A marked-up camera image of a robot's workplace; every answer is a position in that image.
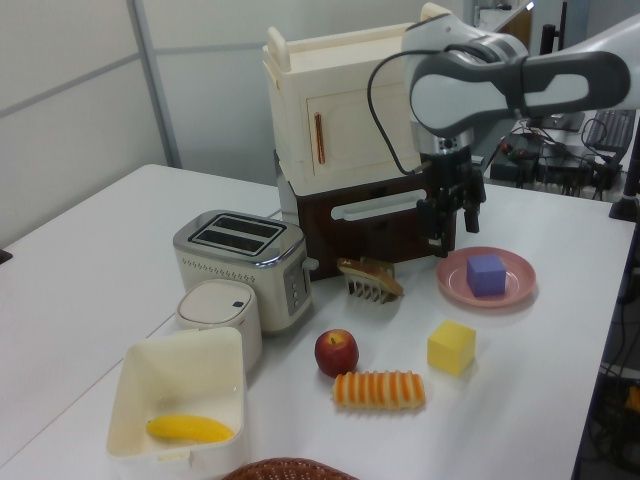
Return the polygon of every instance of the purple cube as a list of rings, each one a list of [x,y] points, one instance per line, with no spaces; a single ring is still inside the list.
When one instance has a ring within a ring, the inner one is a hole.
[[[504,295],[507,269],[496,254],[467,258],[467,284],[476,297]]]

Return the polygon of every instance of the pink plate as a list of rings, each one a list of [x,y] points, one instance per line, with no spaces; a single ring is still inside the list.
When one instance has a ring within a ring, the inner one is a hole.
[[[467,284],[467,259],[494,253],[507,269],[504,295],[476,297]],[[506,307],[529,295],[536,285],[536,272],[529,262],[515,253],[492,247],[455,250],[440,262],[436,272],[440,289],[449,297],[476,307]]]

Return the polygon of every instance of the cabinet handle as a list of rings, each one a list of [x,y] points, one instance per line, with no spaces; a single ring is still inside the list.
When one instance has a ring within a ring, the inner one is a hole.
[[[316,112],[313,115],[316,122],[316,143],[318,144],[318,163],[324,165],[324,140],[322,139],[322,117]]]

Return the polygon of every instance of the orange striped bread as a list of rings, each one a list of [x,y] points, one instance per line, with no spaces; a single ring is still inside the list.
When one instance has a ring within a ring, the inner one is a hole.
[[[333,401],[341,407],[381,410],[418,408],[425,404],[422,378],[412,372],[364,372],[338,375]]]

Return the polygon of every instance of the cabinet door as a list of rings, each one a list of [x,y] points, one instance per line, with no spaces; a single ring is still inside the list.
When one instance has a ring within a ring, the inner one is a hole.
[[[417,157],[402,84],[372,91],[376,113],[400,161]],[[369,111],[366,90],[307,100],[314,175],[393,163]]]

